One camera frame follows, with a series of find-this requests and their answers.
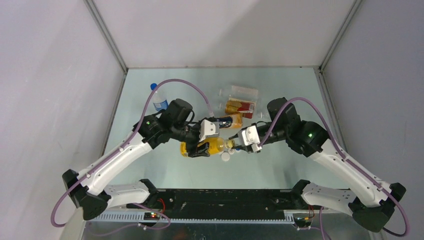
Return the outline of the yellow cap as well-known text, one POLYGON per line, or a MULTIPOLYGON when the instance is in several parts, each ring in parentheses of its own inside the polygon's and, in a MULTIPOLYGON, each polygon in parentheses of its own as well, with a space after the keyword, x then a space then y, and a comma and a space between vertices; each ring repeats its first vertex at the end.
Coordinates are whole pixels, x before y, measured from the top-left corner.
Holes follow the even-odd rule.
POLYGON ((225 141, 224 145, 227 149, 232 149, 235 146, 235 140, 234 139, 227 139, 225 141))

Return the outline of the yellow label bottle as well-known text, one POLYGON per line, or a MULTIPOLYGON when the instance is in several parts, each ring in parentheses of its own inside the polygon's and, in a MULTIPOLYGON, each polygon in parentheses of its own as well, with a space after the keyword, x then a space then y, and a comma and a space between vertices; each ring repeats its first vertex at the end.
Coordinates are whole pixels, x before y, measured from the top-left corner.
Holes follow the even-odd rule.
POLYGON ((221 137, 210 137, 200 142, 198 146, 199 148, 208 148, 208 152, 210 156, 212 156, 224 152, 226 149, 228 149, 225 146, 226 140, 228 139, 224 139, 221 137))

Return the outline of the crushed blue label bottle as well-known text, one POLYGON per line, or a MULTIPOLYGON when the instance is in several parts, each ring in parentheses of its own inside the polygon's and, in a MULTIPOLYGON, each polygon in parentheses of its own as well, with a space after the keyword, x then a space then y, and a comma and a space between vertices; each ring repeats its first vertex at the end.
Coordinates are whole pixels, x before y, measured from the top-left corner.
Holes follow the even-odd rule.
POLYGON ((157 112, 161 110, 166 110, 169 106, 168 100, 164 97, 164 95, 157 90, 156 88, 152 90, 152 98, 151 102, 153 103, 153 106, 157 112))

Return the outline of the solid blue cap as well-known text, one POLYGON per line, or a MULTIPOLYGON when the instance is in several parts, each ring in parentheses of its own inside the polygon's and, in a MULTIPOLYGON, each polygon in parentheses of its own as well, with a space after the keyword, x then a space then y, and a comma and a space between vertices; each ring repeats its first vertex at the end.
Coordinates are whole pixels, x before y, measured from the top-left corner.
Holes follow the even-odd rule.
POLYGON ((155 88, 157 87, 157 84, 156 83, 152 83, 151 85, 150 85, 150 89, 153 91, 155 88))

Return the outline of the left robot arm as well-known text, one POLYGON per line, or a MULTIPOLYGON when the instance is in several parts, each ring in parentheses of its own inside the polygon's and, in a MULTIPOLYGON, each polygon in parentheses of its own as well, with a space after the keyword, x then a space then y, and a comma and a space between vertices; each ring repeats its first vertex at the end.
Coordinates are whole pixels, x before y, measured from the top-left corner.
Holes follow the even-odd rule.
POLYGON ((82 209, 83 219, 95 219, 106 209, 119 205, 156 206, 157 190, 149 180, 124 185, 110 185, 110 181, 132 162, 170 139, 179 141, 181 154, 189 158, 210 157, 232 148, 229 141, 219 137, 219 130, 240 128, 240 114, 191 122, 187 118, 192 113, 193 107, 188 102, 180 98, 173 100, 166 109, 137 122, 127 139, 107 155, 79 172, 67 170, 62 179, 72 202, 82 209))

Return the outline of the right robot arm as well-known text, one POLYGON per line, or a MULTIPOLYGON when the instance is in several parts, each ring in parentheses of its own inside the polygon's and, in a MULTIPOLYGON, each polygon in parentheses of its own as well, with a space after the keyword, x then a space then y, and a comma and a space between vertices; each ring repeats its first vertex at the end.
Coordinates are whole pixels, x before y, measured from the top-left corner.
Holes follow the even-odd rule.
POLYGON ((402 236, 408 235, 410 223, 400 205, 406 193, 402 184, 387 183, 363 167, 337 143, 325 120, 301 120, 293 99, 272 100, 268 113, 270 122, 262 126, 254 123, 234 136, 238 149, 258 153, 264 145, 284 141, 292 151, 325 167, 348 186, 335 189, 299 180, 291 189, 290 201, 295 208, 310 205, 335 210, 374 233, 385 231, 393 213, 399 210, 405 224, 402 236))

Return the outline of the orange navy label bottle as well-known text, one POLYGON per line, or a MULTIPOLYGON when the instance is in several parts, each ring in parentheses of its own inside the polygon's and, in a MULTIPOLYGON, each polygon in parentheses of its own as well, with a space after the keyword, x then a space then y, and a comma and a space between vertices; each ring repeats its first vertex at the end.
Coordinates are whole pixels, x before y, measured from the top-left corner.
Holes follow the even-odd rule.
POLYGON ((217 117, 216 122, 220 129, 241 129, 243 127, 243 117, 240 113, 217 117))

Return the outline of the clear bottle upper right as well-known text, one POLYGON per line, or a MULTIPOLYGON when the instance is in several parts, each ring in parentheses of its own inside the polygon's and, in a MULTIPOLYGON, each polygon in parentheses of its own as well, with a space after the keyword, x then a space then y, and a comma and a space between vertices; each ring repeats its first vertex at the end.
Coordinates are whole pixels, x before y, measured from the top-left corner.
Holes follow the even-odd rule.
POLYGON ((270 115, 267 111, 258 111, 256 113, 256 116, 262 120, 266 120, 266 121, 270 120, 270 115))

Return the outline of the clear bottle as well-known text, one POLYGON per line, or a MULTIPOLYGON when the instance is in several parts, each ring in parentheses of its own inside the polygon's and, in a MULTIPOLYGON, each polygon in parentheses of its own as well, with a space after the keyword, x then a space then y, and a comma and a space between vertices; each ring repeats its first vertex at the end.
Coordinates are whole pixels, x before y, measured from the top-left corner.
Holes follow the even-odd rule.
POLYGON ((260 94, 255 88, 229 85, 221 88, 218 91, 218 96, 254 102, 259 98, 260 94))
POLYGON ((270 120, 270 115, 267 111, 258 111, 256 113, 256 116, 262 120, 266 120, 266 121, 270 120))

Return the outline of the red gold label bottle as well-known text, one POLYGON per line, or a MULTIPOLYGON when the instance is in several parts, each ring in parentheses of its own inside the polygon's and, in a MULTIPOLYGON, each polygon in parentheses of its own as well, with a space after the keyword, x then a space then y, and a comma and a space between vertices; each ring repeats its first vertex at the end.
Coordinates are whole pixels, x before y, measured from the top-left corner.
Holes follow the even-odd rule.
POLYGON ((255 112, 256 103, 252 101, 229 98, 219 104, 219 109, 226 114, 241 114, 243 118, 252 119, 255 112))

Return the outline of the clear bottle far back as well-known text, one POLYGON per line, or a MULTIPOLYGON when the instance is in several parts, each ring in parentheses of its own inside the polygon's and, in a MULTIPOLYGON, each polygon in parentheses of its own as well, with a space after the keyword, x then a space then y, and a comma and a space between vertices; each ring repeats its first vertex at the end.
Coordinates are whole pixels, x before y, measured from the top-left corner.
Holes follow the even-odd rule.
POLYGON ((254 102, 259 98, 260 94, 255 88, 229 85, 221 88, 218 91, 218 96, 254 102))

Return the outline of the plain white cap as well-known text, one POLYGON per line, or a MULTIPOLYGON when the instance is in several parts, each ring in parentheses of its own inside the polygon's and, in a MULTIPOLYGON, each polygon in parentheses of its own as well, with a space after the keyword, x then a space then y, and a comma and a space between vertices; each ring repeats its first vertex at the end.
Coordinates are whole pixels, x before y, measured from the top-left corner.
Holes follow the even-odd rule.
POLYGON ((231 155, 228 152, 223 152, 221 155, 221 160, 224 162, 228 162, 231 158, 231 155))

